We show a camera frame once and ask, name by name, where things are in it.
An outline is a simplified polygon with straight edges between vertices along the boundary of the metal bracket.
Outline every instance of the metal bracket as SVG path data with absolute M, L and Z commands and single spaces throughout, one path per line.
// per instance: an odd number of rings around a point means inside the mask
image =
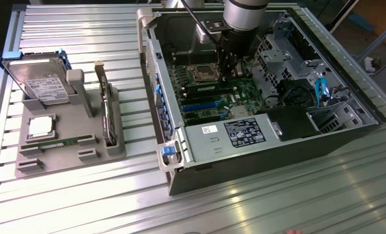
M 154 13 L 152 8 L 141 8 L 137 11 L 137 31 L 138 31 L 138 51 L 144 53 L 144 39 L 142 29 L 149 27 L 149 23 L 154 20 Z
M 210 32 L 222 32 L 233 29 L 222 19 L 208 19 L 204 21 L 204 25 Z
M 308 76 L 313 71 L 315 69 L 323 65 L 323 62 L 324 60 L 323 59 L 313 59 L 313 60 L 307 60 L 303 65 L 300 66 L 301 67 L 301 70 L 300 70 L 300 74 L 299 76 L 303 77 L 303 76 Z

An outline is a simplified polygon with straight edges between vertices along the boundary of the blue pcie slot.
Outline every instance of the blue pcie slot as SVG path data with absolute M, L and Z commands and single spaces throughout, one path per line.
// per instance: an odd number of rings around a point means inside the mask
M 202 103 L 198 105 L 190 105 L 190 106 L 184 106 L 182 111 L 189 112 L 189 111 L 198 111 L 198 110 L 205 110 L 205 109 L 213 109 L 220 106 L 222 100 L 216 101 L 216 102 L 208 102 Z

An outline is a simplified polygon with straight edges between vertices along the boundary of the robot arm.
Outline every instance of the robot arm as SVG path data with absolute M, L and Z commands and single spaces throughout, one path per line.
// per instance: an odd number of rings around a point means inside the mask
M 181 1 L 198 22 L 190 4 L 186 0 Z M 206 28 L 200 24 L 197 28 L 201 43 L 217 44 L 221 82 L 236 76 L 234 69 L 256 39 L 269 0 L 226 0 L 225 2 L 224 21 L 202 22 Z
M 234 76 L 238 61 L 249 52 L 256 39 L 269 0 L 228 0 L 224 20 L 232 28 L 222 31 L 220 39 L 221 81 Z

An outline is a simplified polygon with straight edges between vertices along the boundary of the power supply label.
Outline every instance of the power supply label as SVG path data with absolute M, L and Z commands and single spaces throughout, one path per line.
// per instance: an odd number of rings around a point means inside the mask
M 225 128 L 236 148 L 267 141 L 256 118 L 225 123 Z

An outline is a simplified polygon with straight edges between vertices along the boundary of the white label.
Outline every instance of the white label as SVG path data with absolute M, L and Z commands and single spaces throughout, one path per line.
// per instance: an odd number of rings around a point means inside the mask
M 202 127 L 204 134 L 216 133 L 218 131 L 217 125 Z
M 213 90 L 216 88 L 217 88 L 216 86 L 210 86 L 210 87 L 206 87 L 206 88 L 198 88 L 198 91 Z
M 26 83 L 41 101 L 54 101 L 69 98 L 63 83 L 58 77 L 30 79 Z
M 62 147 L 62 146 L 65 146 L 65 143 L 57 143 L 57 144 L 53 144 L 53 145 L 45 145 L 45 146 L 41 146 L 39 148 L 43 150 L 43 149 L 50 149 L 50 148 Z

